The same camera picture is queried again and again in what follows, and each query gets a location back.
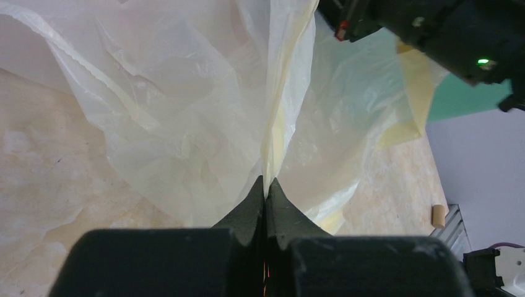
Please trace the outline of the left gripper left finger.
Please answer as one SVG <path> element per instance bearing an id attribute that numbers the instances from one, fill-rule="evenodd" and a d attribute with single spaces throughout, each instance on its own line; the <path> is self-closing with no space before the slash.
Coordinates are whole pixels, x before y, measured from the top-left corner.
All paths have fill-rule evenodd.
<path id="1" fill-rule="evenodd" d="M 99 229 L 73 245 L 51 296 L 261 296 L 263 178 L 210 228 Z"/>

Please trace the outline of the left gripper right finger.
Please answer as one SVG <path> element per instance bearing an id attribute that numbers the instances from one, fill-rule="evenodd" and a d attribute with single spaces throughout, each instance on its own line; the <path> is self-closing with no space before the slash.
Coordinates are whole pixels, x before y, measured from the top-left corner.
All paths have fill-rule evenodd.
<path id="1" fill-rule="evenodd" d="M 428 236 L 333 236 L 274 180 L 266 199 L 267 296 L 473 296 L 451 251 Z"/>

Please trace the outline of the translucent white yellow trash bag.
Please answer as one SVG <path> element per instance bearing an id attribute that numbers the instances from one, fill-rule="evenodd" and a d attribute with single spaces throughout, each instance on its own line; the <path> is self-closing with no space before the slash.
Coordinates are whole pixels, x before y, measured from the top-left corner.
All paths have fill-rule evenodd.
<path id="1" fill-rule="evenodd" d="M 258 176 L 350 233 L 372 153 L 422 136 L 446 71 L 381 29 L 340 42 L 318 1 L 2 1 L 1 66 L 68 89 L 112 167 L 186 226 Z"/>

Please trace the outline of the green plastic trash bin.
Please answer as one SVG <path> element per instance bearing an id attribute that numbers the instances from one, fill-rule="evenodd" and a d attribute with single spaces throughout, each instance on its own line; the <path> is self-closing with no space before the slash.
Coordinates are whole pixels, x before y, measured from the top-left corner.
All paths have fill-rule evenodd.
<path id="1" fill-rule="evenodd" d="M 323 21 L 316 22 L 310 89 L 315 107 L 335 126 L 368 127 L 413 121 L 409 93 L 419 86 L 409 76 L 430 77 L 429 122 L 494 110 L 510 85 L 470 87 L 421 52 L 403 48 L 386 29 L 355 43 L 338 41 Z"/>

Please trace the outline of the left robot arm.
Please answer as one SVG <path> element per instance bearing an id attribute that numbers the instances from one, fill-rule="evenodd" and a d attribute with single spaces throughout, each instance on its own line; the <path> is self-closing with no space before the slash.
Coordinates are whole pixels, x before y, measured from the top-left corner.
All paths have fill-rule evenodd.
<path id="1" fill-rule="evenodd" d="M 51 296 L 523 296 L 524 248 L 464 254 L 429 236 L 333 236 L 259 177 L 210 228 L 101 229 Z"/>

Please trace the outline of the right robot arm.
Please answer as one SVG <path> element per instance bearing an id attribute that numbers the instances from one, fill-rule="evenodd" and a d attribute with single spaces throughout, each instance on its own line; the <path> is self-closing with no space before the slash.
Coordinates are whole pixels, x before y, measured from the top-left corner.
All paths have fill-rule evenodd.
<path id="1" fill-rule="evenodd" d="M 524 109 L 524 2 L 470 0 L 320 1 L 340 41 L 386 28 L 470 85 L 510 81 L 501 111 Z"/>

